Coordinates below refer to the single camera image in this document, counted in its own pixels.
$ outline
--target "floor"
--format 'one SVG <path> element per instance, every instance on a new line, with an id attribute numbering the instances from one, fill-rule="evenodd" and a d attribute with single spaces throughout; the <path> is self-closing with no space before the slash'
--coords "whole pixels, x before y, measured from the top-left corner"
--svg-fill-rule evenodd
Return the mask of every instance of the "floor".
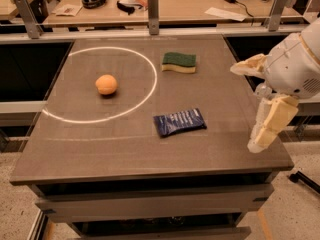
<path id="1" fill-rule="evenodd" d="M 248 212 L 239 226 L 249 226 L 247 240 L 318 240 L 320 236 L 320 195 L 288 176 L 298 170 L 320 183 L 320 128 L 308 126 L 303 141 L 291 129 L 281 134 L 286 149 L 295 163 L 291 172 L 281 172 L 273 181 L 274 193 L 258 212 Z M 13 187 L 10 174 L 19 152 L 0 154 L 0 239 L 24 240 L 38 214 L 35 195 L 27 187 Z M 65 224 L 49 222 L 45 240 L 77 238 Z"/>

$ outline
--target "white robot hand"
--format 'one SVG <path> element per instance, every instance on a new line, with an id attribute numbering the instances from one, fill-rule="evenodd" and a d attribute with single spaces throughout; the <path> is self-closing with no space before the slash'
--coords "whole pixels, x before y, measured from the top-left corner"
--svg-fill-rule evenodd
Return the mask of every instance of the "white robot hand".
<path id="1" fill-rule="evenodd" d="M 320 18 L 301 33 L 290 34 L 268 55 L 255 55 L 230 70 L 265 79 L 256 89 L 261 102 L 248 143 L 250 152 L 259 153 L 298 113 L 299 99 L 320 92 Z"/>

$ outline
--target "gray tabletop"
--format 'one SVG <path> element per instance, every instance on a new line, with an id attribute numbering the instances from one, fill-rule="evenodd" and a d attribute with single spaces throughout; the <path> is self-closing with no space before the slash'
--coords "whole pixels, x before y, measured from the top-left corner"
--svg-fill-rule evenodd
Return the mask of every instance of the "gray tabletop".
<path id="1" fill-rule="evenodd" d="M 195 74 L 161 71 L 164 53 L 196 54 Z M 258 101 L 220 35 L 77 40 L 12 174 L 13 184 L 289 170 L 277 139 L 252 154 Z M 101 96 L 95 81 L 119 87 Z M 199 108 L 207 129 L 160 138 L 153 116 Z"/>

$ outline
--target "black metal bar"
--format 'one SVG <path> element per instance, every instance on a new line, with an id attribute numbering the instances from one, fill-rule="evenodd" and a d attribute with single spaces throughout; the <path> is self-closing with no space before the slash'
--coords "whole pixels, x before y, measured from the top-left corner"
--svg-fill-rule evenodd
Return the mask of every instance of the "black metal bar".
<path id="1" fill-rule="evenodd" d="M 301 180 L 310 188 L 318 192 L 318 194 L 320 194 L 320 186 L 316 182 L 308 178 L 306 175 L 304 175 L 302 172 L 298 171 L 295 174 L 291 174 L 289 179 L 294 183 L 298 182 L 298 180 Z"/>

